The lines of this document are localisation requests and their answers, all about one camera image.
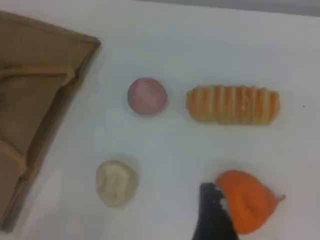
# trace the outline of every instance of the white surface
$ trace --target white surface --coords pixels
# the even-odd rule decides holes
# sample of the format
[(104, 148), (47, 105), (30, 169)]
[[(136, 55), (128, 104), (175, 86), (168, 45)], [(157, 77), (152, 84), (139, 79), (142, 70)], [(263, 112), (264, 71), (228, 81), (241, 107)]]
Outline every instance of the white surface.
[[(1, 240), (188, 240), (199, 184), (242, 168), (287, 199), (242, 240), (317, 239), (320, 225), (320, 19), (127, 0), (2, 0), (0, 8), (98, 36), (103, 44), (46, 157), (18, 226)], [(135, 116), (136, 78), (162, 81), (169, 106)], [(268, 127), (198, 124), (184, 109), (198, 84), (280, 92)], [(140, 173), (133, 201), (106, 208), (96, 169), (115, 155)]]

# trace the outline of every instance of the bread roll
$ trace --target bread roll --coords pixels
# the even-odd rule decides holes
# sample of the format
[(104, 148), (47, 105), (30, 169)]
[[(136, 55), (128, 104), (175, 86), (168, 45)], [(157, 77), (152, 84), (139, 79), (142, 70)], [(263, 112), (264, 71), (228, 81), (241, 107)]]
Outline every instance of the bread roll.
[(108, 207), (120, 207), (134, 195), (138, 175), (119, 161), (106, 161), (96, 172), (96, 189), (101, 200)]
[(247, 86), (197, 86), (186, 93), (186, 108), (200, 122), (267, 125), (280, 109), (279, 94)]

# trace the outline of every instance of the toy food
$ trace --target toy food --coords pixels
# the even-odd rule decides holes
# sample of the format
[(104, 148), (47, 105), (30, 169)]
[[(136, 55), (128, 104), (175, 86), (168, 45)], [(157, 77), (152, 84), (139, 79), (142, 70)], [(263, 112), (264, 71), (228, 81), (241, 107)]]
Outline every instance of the toy food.
[(161, 112), (167, 103), (165, 88), (155, 79), (149, 77), (134, 81), (128, 90), (128, 103), (139, 115), (154, 115)]
[(280, 109), (279, 94), (247, 86), (197, 86), (186, 93), (189, 114), (201, 122), (257, 124), (272, 122)]
[(98, 195), (108, 207), (120, 207), (127, 203), (137, 185), (137, 173), (119, 161), (106, 161), (96, 172)]
[(215, 184), (227, 199), (230, 217), (238, 234), (249, 234), (259, 229), (285, 198), (276, 198), (268, 187), (243, 171), (226, 171), (215, 180)]

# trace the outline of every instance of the black object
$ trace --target black object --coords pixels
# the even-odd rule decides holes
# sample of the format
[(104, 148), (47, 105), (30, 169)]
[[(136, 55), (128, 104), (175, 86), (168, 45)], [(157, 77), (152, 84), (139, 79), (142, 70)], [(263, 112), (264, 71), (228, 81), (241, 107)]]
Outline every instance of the black object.
[(213, 183), (200, 186), (200, 207), (192, 240), (239, 240), (222, 202), (225, 197)]

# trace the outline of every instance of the toy pumpkin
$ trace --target toy pumpkin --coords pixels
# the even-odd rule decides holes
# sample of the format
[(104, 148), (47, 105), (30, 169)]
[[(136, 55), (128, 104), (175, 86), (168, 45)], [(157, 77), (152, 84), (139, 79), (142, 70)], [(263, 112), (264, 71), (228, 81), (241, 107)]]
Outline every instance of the toy pumpkin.
[(230, 217), (238, 234), (259, 229), (285, 196), (277, 198), (254, 176), (239, 170), (222, 173), (215, 181), (224, 193)]

